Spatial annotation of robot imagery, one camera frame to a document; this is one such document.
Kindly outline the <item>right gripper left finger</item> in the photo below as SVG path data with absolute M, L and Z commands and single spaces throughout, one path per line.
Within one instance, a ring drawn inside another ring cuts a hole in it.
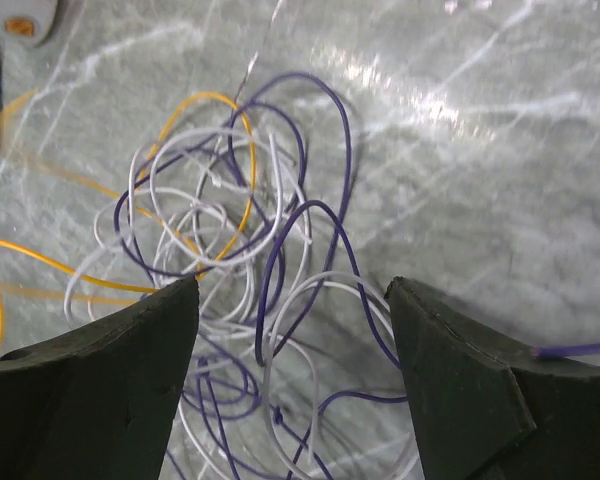
M 155 479 L 198 331 L 187 277 L 0 358 L 0 479 Z

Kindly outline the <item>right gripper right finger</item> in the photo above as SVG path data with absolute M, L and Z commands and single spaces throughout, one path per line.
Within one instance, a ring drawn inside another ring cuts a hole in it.
M 428 479 L 600 479 L 600 366 L 524 343 L 397 277 L 386 292 Z

